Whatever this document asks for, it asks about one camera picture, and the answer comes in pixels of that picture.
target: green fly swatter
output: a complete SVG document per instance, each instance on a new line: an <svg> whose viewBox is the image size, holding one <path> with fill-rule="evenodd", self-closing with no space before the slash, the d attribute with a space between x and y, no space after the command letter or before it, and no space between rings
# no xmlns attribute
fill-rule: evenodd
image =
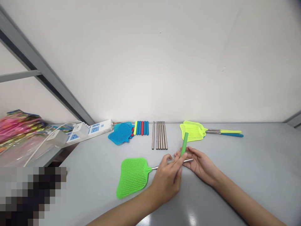
<svg viewBox="0 0 301 226"><path fill-rule="evenodd" d="M116 191L117 198L122 199L143 189L147 183L148 173L158 167L148 167L145 158L125 159L121 164L121 175Z"/></svg>

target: stack of blue fly swatters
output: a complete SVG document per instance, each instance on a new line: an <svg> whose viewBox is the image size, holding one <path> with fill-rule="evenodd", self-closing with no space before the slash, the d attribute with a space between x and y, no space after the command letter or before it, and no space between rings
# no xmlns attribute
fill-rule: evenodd
<svg viewBox="0 0 301 226"><path fill-rule="evenodd" d="M114 132L110 133L108 138L116 145L128 142L134 136L133 128L131 122L118 123L114 126Z"/></svg>

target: gray metal beam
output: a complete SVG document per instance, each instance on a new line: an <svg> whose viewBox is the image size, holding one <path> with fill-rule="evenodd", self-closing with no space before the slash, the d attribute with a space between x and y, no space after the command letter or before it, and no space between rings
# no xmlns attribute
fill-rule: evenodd
<svg viewBox="0 0 301 226"><path fill-rule="evenodd" d="M297 115L293 119L287 122L288 125L297 128L301 124L301 114Z"/></svg>
<svg viewBox="0 0 301 226"><path fill-rule="evenodd" d="M38 53L29 45L25 38L18 32L14 25L7 19L0 9L0 30L12 41L12 43L25 55L25 57L43 74L47 81L58 91L66 102L80 115L87 124L94 124L93 119L79 104L63 82L43 61Z"/></svg>
<svg viewBox="0 0 301 226"><path fill-rule="evenodd" d="M41 74L42 73L39 72L38 70L17 72L17 73L12 73L12 74L4 74L4 75L0 75L0 83L17 80L20 78L28 78L28 77L32 77L32 76L38 76Z"/></svg>

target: power adapter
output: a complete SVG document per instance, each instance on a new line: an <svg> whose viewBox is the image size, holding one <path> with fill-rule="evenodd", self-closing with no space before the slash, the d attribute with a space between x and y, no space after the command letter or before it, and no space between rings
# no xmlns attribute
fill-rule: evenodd
<svg viewBox="0 0 301 226"><path fill-rule="evenodd" d="M88 136L89 126L84 122L76 124L72 132L79 138L85 138Z"/></svg>
<svg viewBox="0 0 301 226"><path fill-rule="evenodd" d="M50 137L47 138L47 142L51 142L55 146L61 147L66 144L68 135L61 130L55 131Z"/></svg>

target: power cord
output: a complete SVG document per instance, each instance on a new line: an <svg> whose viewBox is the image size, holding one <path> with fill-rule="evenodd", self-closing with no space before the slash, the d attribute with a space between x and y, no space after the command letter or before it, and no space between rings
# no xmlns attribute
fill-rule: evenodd
<svg viewBox="0 0 301 226"><path fill-rule="evenodd" d="M64 126L64 125L67 125L67 124L73 124L73 125L75 125L75 123L73 123L73 122L67 122L67 123L65 123L65 124L63 124L63 125L57 127L54 131L52 131L52 132L45 138L45 140L43 140L43 142L38 146L38 148L32 153L32 155L29 157L29 159L26 161L26 163L24 164L23 167L26 167L26 166L27 166L27 164L29 163L29 161L32 159L32 157L35 155L35 153L37 153L37 151L39 150L39 148L45 143L45 141L48 139L48 137L50 137L50 136L51 136L55 131L57 131L59 128L61 128L61 127Z"/></svg>

